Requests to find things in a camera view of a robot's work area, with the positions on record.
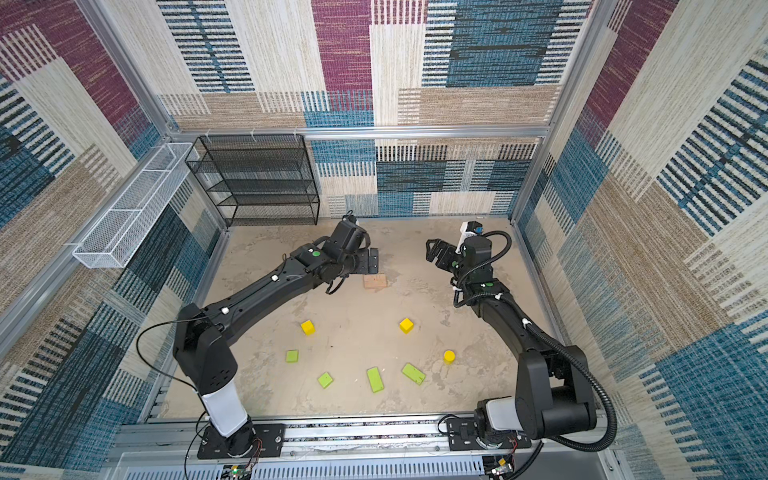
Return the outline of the natural wood block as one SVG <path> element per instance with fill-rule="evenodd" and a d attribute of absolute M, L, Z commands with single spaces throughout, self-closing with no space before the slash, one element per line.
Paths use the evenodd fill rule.
<path fill-rule="evenodd" d="M 363 288 L 366 290 L 380 290 L 388 287 L 388 279 L 385 274 L 369 274 L 363 276 Z"/>

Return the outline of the yellow cube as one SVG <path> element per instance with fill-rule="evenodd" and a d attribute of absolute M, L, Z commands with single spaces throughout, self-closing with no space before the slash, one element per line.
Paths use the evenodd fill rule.
<path fill-rule="evenodd" d="M 405 318 L 399 323 L 399 328 L 404 334 L 410 333 L 414 326 L 415 324 L 409 318 Z"/>
<path fill-rule="evenodd" d="M 310 336 L 316 332 L 316 327 L 311 320 L 307 320 L 301 324 L 301 329 L 305 335 Z"/>

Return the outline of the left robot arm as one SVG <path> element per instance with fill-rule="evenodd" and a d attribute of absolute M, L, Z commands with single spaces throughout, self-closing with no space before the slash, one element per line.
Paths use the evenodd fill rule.
<path fill-rule="evenodd" d="M 322 285 L 334 294 L 346 278 L 371 272 L 372 252 L 366 233 L 347 244 L 321 237 L 284 256 L 278 266 L 237 293 L 199 307 L 191 303 L 175 320 L 143 329 L 135 344 L 161 327 L 175 328 L 172 356 L 208 415 L 207 443 L 220 449 L 220 458 L 241 458 L 257 451 L 257 432 L 236 389 L 238 363 L 232 353 L 252 327 L 284 304 Z"/>

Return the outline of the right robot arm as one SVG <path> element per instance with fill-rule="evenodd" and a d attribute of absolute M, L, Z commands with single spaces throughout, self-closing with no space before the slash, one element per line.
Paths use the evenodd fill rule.
<path fill-rule="evenodd" d="M 509 251 L 511 237 L 491 231 L 460 246 L 429 239 L 425 247 L 426 260 L 452 275 L 453 306 L 471 308 L 515 356 L 514 407 L 528 437 L 582 452 L 610 447 L 618 432 L 616 409 L 584 352 L 544 332 L 494 274 L 493 263 Z"/>

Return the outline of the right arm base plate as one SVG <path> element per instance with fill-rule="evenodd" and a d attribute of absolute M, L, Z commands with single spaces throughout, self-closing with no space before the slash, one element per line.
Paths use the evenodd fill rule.
<path fill-rule="evenodd" d="M 481 434 L 477 422 L 473 418 L 446 415 L 439 421 L 438 431 L 447 437 L 448 448 L 451 452 L 463 451 L 511 451 L 529 449 L 533 442 L 522 431 Z"/>

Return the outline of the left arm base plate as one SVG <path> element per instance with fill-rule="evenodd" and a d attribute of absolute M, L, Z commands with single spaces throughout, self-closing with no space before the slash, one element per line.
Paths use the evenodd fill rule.
<path fill-rule="evenodd" d="M 246 424 L 230 437 L 214 426 L 203 433 L 196 458 L 199 460 L 256 459 L 279 457 L 285 438 L 285 424 Z"/>

